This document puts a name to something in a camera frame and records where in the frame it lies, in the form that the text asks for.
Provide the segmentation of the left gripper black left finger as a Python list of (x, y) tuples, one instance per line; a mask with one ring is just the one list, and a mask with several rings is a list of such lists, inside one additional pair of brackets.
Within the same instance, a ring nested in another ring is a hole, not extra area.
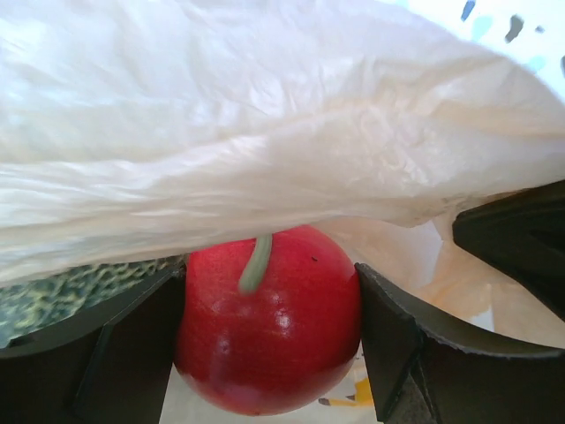
[(16, 338), (1, 351), (1, 421), (158, 422), (184, 302), (175, 265)]

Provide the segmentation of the red apple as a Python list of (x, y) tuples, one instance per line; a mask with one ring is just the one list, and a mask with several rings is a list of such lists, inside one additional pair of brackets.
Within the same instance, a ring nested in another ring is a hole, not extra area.
[(277, 232), (258, 290), (239, 278), (255, 243), (191, 253), (174, 364), (207, 402), (232, 413), (275, 415), (337, 385), (358, 351), (361, 295), (349, 256), (309, 225)]

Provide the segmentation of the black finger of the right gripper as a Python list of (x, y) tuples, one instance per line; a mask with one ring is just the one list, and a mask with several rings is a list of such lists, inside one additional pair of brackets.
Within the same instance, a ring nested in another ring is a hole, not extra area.
[(564, 182), (535, 187), (459, 214), (457, 246), (513, 278), (564, 318)]

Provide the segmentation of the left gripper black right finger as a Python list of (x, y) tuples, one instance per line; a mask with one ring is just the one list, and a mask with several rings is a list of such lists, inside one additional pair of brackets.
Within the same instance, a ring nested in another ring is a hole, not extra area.
[(357, 264), (382, 423), (562, 423), (564, 351), (481, 329)]

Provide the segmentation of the green netted melon half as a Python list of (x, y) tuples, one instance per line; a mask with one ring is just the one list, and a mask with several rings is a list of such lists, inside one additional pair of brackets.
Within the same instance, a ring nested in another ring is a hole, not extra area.
[(1, 289), (1, 346), (69, 318), (183, 262), (183, 255), (150, 261), (86, 265)]

